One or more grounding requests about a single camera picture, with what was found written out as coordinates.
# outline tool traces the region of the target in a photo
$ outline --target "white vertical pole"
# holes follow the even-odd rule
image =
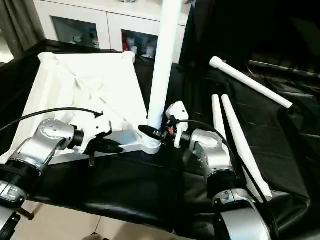
[[[174,48],[183,0],[163,0],[160,33],[155,56],[148,125],[159,129],[165,110],[167,91],[174,57]],[[160,141],[143,136],[149,148],[157,148]]]
[[[234,139],[234,143],[236,146],[236,150],[239,154],[239,156],[242,158],[243,162],[247,166],[248,170],[252,174],[254,180],[258,184],[259,188],[265,195],[266,199],[270,201],[272,199],[272,194],[270,191],[270,188],[268,184],[264,181],[264,179],[261,176],[260,170],[257,166],[256,160],[251,152],[251,149],[249,147],[249,144],[247,142],[247,139],[245,137],[245,134],[241,128],[241,125],[238,121],[238,118],[236,116],[236,113],[234,111],[234,108],[232,107],[232,104],[230,102],[230,99],[228,95],[223,95],[222,97],[223,107],[225,110],[226,117],[228,119],[230,129],[232,132],[232,136]],[[250,180],[248,174],[245,173],[245,178],[247,182],[248,189],[261,201],[261,197],[256,190],[254,184]]]

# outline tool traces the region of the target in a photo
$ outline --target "table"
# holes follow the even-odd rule
[[[36,77],[41,52],[108,53],[45,40],[0,68],[0,126],[21,116]],[[154,63],[137,58],[135,70],[148,108]],[[215,69],[174,64],[166,106],[183,101],[190,119],[213,124],[211,95],[227,93],[235,108],[262,176],[271,187],[270,207],[281,239],[320,236],[320,107],[312,88],[266,81],[298,110],[286,110]],[[17,126],[0,133],[0,153],[9,149]],[[159,153],[131,152],[49,166],[30,200],[144,224],[194,239],[212,239],[211,202],[195,157],[163,146]]]

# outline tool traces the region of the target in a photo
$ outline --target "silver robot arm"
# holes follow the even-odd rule
[[[0,165],[0,240],[9,240],[15,232],[20,216],[14,209],[23,205],[57,150],[74,149],[93,156],[93,160],[95,151],[120,153],[122,148],[104,139],[111,132],[111,124],[103,115],[84,131],[57,119],[42,121],[34,136]]]
[[[186,146],[197,156],[207,184],[207,196],[217,212],[213,219],[215,235],[221,240],[270,240],[270,230],[253,203],[246,184],[240,181],[230,161],[228,148],[214,132],[196,129],[188,134],[181,132],[179,118],[186,110],[183,105],[170,106],[166,112],[169,119],[161,132],[153,127],[140,125],[139,130],[147,136],[173,142],[176,148]]]
[[[218,212],[213,220],[218,239],[270,240],[267,224],[238,181],[222,139],[216,133],[196,129],[189,149],[201,162],[207,195]]]
[[[81,146],[84,133],[56,119],[42,121],[33,137],[26,139],[0,167],[0,240],[10,239],[28,192],[56,150]]]

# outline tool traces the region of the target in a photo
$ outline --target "wire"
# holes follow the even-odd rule
[[[251,73],[252,76],[254,76],[255,78],[258,78],[249,68],[249,66],[247,65],[246,68],[248,69],[249,73]]]
[[[207,123],[204,123],[202,121],[197,121],[197,120],[177,120],[177,123],[196,123],[196,124],[199,124],[199,125],[202,125],[204,127],[206,127],[207,129],[209,129],[211,132],[213,133],[216,133],[221,139],[222,139],[222,143],[225,144],[229,150],[229,153],[230,153],[230,156],[235,159],[235,155],[228,143],[228,141],[225,139],[224,136],[222,136],[222,134],[216,130],[214,127],[212,127],[211,125],[207,124]],[[270,218],[271,218],[271,228],[270,228],[270,231],[271,231],[271,234],[274,236],[274,239],[278,239],[279,238],[279,230],[278,230],[278,225],[277,225],[277,221],[275,219],[275,216],[273,215],[270,207],[269,207],[269,204],[268,204],[268,200],[266,199],[265,195],[263,194],[263,192],[261,191],[259,185],[257,184],[255,178],[252,176],[251,172],[249,171],[247,165],[245,164],[245,162],[243,161],[243,159],[239,156],[239,160],[240,160],[240,163],[241,165],[243,166],[244,170],[246,171],[246,173],[248,174],[250,180],[252,181],[254,187],[256,188],[257,192],[259,193],[262,201],[263,201],[263,204],[265,205],[265,208],[268,210],[269,214],[270,214]],[[261,204],[260,201],[254,197],[253,200],[257,203],[257,204]]]
[[[94,116],[97,118],[97,117],[100,117],[103,115],[103,113],[99,113],[99,112],[96,112],[96,111],[92,111],[92,110],[89,110],[89,109],[85,109],[85,108],[80,108],[80,107],[59,107],[59,108],[52,108],[52,109],[47,109],[47,110],[43,110],[43,111],[37,111],[37,112],[34,112],[34,113],[31,113],[31,114],[28,114],[28,115],[25,115],[25,116],[22,116],[16,120],[13,120],[12,122],[8,123],[7,125],[3,126],[2,128],[0,128],[0,132],[7,129],[8,127],[12,126],[13,124],[16,124],[16,123],[19,123],[21,122],[22,120],[25,120],[25,119],[29,119],[29,118],[32,118],[32,117],[35,117],[37,115],[41,115],[41,114],[47,114],[47,113],[52,113],[52,112],[58,112],[58,111],[70,111],[70,110],[73,110],[73,111],[82,111],[82,112],[87,112],[87,113],[91,113],[91,114],[94,114]]]

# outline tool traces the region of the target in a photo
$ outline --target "white pvc pipe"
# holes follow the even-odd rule
[[[214,56],[210,60],[210,66],[217,68],[217,69],[220,69],[221,71],[225,72],[226,74],[230,75],[231,77],[237,79],[238,81],[240,81],[243,84],[249,86],[250,88],[256,90],[257,92],[265,95],[269,99],[275,101],[276,103],[284,106],[287,109],[289,109],[293,105],[292,102],[290,102],[287,99],[283,98],[282,96],[276,94],[275,92],[273,92],[270,89],[266,88],[265,86],[261,85],[260,83],[253,80],[252,78],[244,75],[242,72],[234,69],[230,65],[223,62],[217,56]]]
[[[212,113],[213,113],[213,126],[214,128],[221,133],[221,135],[227,139],[226,135],[226,130],[225,130],[225,125],[224,125],[224,119],[222,117],[222,112],[221,112],[221,105],[220,105],[220,100],[219,96],[217,94],[212,95]],[[230,160],[230,155],[229,155],[229,150],[226,145],[223,144],[223,149],[227,153],[227,158],[224,163],[221,163],[226,166],[231,166],[231,160]]]
[[[174,57],[174,48],[183,0],[164,0],[162,3],[161,25],[157,41],[148,125],[160,129],[165,110],[167,91]],[[160,141],[143,137],[144,143],[156,148]]]
[[[224,125],[224,119],[222,117],[221,106],[219,96],[217,94],[212,95],[212,113],[213,113],[213,125],[214,128],[221,133],[221,135],[227,139],[226,130]]]
[[[230,99],[228,95],[223,95],[221,98],[237,152],[239,156],[242,158],[245,165],[247,166],[250,173],[252,174],[261,191],[265,195],[266,199],[270,201],[272,199],[270,188],[261,176],[256,160],[251,152],[251,149],[249,147],[245,134],[240,126],[240,123],[237,119],[236,113],[234,111],[234,108],[232,107]],[[246,171],[244,171],[244,173],[248,189],[258,198],[259,201],[262,201],[257,189],[250,180]]]

